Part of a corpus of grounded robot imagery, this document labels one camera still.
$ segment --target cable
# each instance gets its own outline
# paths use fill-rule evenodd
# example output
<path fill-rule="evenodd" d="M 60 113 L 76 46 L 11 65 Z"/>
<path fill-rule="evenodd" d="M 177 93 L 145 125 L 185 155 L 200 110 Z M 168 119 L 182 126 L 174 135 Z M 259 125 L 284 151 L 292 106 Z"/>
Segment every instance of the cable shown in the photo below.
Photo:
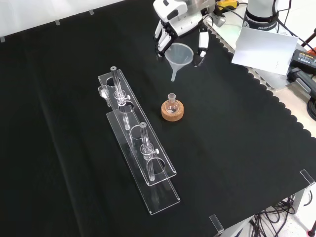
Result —
<path fill-rule="evenodd" d="M 288 14 L 290 13 L 291 6 L 292 6 L 292 0 L 289 0 L 288 1 L 288 11 L 287 11 L 287 14 L 286 14 L 284 25 L 286 24 L 286 20 L 287 20 Z"/>
<path fill-rule="evenodd" d="M 210 15 L 206 15 L 203 20 L 205 20 L 207 17 L 211 18 L 212 19 L 212 25 L 211 25 L 211 28 L 213 28 L 213 25 L 214 25 L 214 19 L 213 17 L 211 17 Z"/>
<path fill-rule="evenodd" d="M 251 233 L 251 237 L 267 237 L 263 224 L 262 224 L 262 215 L 264 214 L 269 221 L 271 227 L 273 228 L 273 231 L 275 233 L 275 237 L 279 237 L 280 231 L 283 229 L 285 226 L 285 223 L 287 221 L 288 215 L 289 214 L 295 214 L 295 210 L 293 208 L 293 203 L 294 203 L 294 195 L 290 196 L 287 198 L 286 201 L 280 201 L 278 202 L 275 206 L 272 208 L 274 209 L 273 211 L 267 211 L 263 210 L 257 213 L 254 216 L 254 221 L 253 219 L 249 221 L 249 223 L 252 225 L 253 230 Z M 280 221 L 280 214 L 286 212 L 285 220 L 283 224 L 281 225 L 279 230 L 276 230 L 274 228 L 274 224 L 278 223 Z M 271 220 L 268 214 L 277 214 L 277 218 L 275 221 Z"/>
<path fill-rule="evenodd" d="M 241 232 L 242 232 L 242 229 L 238 232 L 238 234 L 235 237 L 239 237 Z"/>
<path fill-rule="evenodd" d="M 304 206 L 308 206 L 313 201 L 313 193 L 311 190 L 310 190 L 310 193 L 311 193 L 311 200 L 307 204 L 305 204 Z"/>
<path fill-rule="evenodd" d="M 274 16 L 277 16 L 277 12 L 276 12 L 276 0 L 273 1 L 272 13 L 273 13 Z M 313 47 L 311 47 L 308 43 L 306 43 L 304 40 L 302 40 L 301 38 L 299 38 L 296 34 L 294 34 L 293 32 L 291 32 L 291 31 L 283 24 L 283 22 L 281 22 L 281 21 L 279 20 L 278 17 L 276 18 L 276 20 L 277 20 L 277 22 L 279 22 L 279 24 L 282 25 L 287 31 L 289 31 L 292 36 L 297 37 L 301 42 L 305 43 L 309 48 L 311 48 L 311 50 L 312 50 L 314 53 L 316 53 L 316 50 L 313 49 Z"/>
<path fill-rule="evenodd" d="M 220 6 L 220 5 L 217 5 L 217 6 L 223 8 L 223 9 L 225 9 L 225 10 L 227 10 L 227 11 L 232 12 L 233 14 L 235 14 L 236 16 L 238 16 L 241 20 L 243 20 L 243 17 L 241 17 L 238 13 L 236 13 L 236 12 L 230 10 L 229 8 L 227 8 L 227 7 L 225 7 L 225 6 Z"/>
<path fill-rule="evenodd" d="M 313 97 L 307 102 L 307 112 L 316 121 L 316 99 Z"/>

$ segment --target black cloth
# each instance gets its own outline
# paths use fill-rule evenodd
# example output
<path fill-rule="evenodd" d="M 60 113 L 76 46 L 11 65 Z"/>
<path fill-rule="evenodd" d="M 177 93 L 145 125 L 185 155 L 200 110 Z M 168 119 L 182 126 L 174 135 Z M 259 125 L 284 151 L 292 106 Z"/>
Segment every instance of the black cloth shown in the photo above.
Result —
<path fill-rule="evenodd" d="M 17 33 L 0 44 L 13 58 L 11 65 L 0 54 L 6 68 L 1 90 L 8 94 L 1 123 L 4 129 L 22 127 L 23 134 L 12 140 L 11 133 L 2 135 L 2 157 L 15 162 L 10 169 L 24 162 L 25 176 L 32 170 L 31 177 L 41 179 L 32 180 L 30 189 L 33 236 L 213 236 L 212 214 L 228 228 L 306 187 L 302 169 L 316 177 L 316 139 L 246 68 L 231 64 L 232 55 L 214 35 L 203 65 L 183 68 L 171 82 L 168 63 L 155 56 L 158 18 L 152 1 L 127 0 L 94 12 Z M 196 50 L 198 32 L 178 41 Z M 111 66 L 124 73 L 177 170 L 172 182 L 181 202 L 153 216 L 97 91 L 97 77 Z M 160 114 L 171 92 L 185 106 L 175 123 Z M 27 111 L 17 113 L 24 103 Z M 19 144 L 25 149 L 16 148 Z M 23 182 L 29 186 L 18 180 L 17 189 Z M 47 195 L 46 183 L 59 190 Z M 59 226 L 53 235 L 50 228 Z"/>

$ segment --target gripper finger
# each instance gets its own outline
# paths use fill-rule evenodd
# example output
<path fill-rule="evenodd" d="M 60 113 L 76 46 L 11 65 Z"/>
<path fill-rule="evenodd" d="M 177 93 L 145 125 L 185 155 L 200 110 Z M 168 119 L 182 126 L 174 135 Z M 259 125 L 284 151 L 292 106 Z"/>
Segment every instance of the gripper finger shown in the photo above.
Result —
<path fill-rule="evenodd" d="M 162 31 L 162 23 L 161 20 L 158 22 L 156 31 L 155 31 L 155 38 L 158 39 L 160 32 Z"/>
<path fill-rule="evenodd" d="M 166 30 L 163 28 L 162 29 L 162 33 L 161 33 L 161 37 L 158 41 L 158 44 L 161 44 L 163 42 L 163 40 L 166 38 L 166 36 L 168 35 L 168 33 L 166 32 Z"/>

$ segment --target funnel stem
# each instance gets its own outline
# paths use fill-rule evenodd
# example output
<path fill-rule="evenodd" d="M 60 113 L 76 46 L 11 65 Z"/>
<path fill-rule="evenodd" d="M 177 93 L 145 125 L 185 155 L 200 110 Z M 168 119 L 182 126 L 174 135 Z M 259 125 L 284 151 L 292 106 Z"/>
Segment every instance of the funnel stem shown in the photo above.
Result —
<path fill-rule="evenodd" d="M 171 81 L 174 81 L 176 79 L 176 74 L 177 74 L 177 71 L 176 70 L 173 70 L 172 72 L 172 77 L 171 77 Z"/>

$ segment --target acrylic test tube rack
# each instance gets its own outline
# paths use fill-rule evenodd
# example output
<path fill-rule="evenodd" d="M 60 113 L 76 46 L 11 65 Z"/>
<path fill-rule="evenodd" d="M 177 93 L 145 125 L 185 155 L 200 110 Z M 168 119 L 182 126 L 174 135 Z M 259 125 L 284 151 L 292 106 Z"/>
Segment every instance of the acrylic test tube rack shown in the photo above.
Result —
<path fill-rule="evenodd" d="M 100 96 L 113 110 L 107 113 L 108 120 L 149 213 L 178 203 L 180 198 L 170 181 L 177 172 L 122 71 L 111 67 L 99 81 Z"/>

